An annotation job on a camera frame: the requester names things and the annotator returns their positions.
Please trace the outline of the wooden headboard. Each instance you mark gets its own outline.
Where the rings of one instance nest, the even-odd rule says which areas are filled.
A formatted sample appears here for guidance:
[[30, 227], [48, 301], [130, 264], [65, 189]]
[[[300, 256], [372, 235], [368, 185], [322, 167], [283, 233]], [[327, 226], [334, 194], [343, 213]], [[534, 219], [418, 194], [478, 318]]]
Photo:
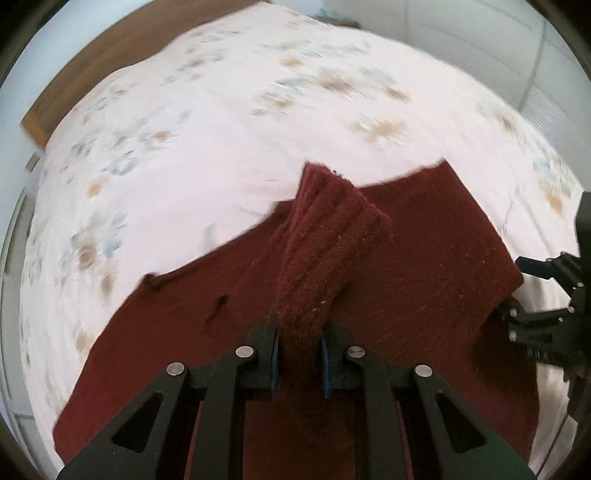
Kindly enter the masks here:
[[252, 6], [249, 0], [156, 0], [92, 40], [41, 92], [20, 125], [44, 149], [64, 117], [111, 73], [161, 51], [180, 34]]

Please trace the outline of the dark red knit sweater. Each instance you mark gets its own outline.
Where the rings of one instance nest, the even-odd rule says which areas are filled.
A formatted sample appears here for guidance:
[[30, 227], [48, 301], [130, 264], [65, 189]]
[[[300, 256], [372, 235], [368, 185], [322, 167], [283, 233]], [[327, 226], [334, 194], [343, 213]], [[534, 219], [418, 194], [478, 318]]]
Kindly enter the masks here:
[[246, 410], [245, 477], [353, 477], [353, 408], [322, 392], [320, 343], [351, 332], [385, 363], [426, 363], [528, 459], [536, 368], [498, 316], [523, 278], [452, 167], [356, 188], [304, 168], [263, 223], [164, 275], [145, 276], [95, 341], [53, 430], [71, 460], [173, 361], [207, 365], [276, 325], [276, 399]]

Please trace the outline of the white wardrobe with louvres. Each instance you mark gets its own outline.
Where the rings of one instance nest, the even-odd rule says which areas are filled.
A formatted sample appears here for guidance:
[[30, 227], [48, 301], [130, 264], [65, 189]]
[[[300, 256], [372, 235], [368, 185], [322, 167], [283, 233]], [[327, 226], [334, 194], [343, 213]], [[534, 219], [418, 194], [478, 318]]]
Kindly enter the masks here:
[[325, 1], [325, 11], [455, 65], [536, 127], [590, 185], [590, 78], [527, 1]]

